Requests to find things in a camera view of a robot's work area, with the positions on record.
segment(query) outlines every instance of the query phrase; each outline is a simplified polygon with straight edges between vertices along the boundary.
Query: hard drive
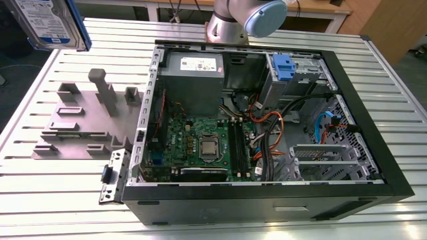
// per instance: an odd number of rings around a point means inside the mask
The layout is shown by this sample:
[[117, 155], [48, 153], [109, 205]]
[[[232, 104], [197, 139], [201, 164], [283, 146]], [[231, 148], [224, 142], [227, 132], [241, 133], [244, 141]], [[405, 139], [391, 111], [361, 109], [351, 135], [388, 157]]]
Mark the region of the hard drive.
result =
[[34, 49], [88, 51], [92, 45], [73, 0], [5, 0]]

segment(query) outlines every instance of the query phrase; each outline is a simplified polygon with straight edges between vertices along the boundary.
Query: white label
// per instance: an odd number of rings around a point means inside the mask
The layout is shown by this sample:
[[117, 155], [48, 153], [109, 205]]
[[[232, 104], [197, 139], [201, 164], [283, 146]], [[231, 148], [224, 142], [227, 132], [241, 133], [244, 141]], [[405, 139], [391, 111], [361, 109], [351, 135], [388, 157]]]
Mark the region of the white label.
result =
[[14, 0], [36, 35], [48, 43], [68, 43], [69, 34], [50, 0]]
[[180, 59], [180, 70], [186, 71], [216, 71], [215, 58], [182, 57]]
[[255, 174], [261, 175], [263, 174], [263, 169], [260, 167], [255, 167]]
[[260, 104], [259, 101], [256, 101], [253, 104], [255, 104], [255, 107], [257, 107], [259, 109], [261, 109], [263, 104]]
[[336, 14], [349, 14], [349, 11], [343, 11], [343, 10], [335, 10]]

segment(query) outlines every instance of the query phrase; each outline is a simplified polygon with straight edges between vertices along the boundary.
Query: table leg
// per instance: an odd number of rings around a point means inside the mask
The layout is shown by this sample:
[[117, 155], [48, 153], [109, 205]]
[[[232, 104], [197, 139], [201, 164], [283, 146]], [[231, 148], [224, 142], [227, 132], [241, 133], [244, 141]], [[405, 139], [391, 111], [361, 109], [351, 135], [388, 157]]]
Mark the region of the table leg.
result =
[[154, 2], [146, 2], [148, 19], [149, 22], [158, 22], [158, 5]]
[[331, 20], [331, 23], [328, 24], [327, 29], [324, 31], [327, 34], [336, 34], [339, 32], [339, 29], [343, 25], [345, 17], [347, 17], [347, 15], [343, 15], [343, 14], [335, 15], [335, 17]]

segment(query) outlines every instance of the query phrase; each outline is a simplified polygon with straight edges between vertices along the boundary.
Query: motherboard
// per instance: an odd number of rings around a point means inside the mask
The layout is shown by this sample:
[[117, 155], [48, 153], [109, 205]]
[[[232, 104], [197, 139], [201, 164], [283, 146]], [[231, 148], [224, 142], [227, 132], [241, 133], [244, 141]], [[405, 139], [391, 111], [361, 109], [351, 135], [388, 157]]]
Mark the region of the motherboard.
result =
[[149, 153], [149, 179], [153, 182], [255, 181], [249, 140], [253, 123], [239, 119], [170, 118], [162, 151]]

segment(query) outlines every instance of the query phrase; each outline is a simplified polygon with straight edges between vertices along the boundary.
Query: ram slot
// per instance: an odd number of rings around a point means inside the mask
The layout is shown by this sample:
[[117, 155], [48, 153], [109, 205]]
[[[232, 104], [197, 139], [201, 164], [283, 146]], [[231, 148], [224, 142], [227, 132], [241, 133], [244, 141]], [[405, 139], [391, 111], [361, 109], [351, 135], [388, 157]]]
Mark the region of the ram slot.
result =
[[228, 145], [231, 170], [235, 175], [248, 173], [248, 159], [245, 151], [245, 135], [240, 121], [228, 121]]

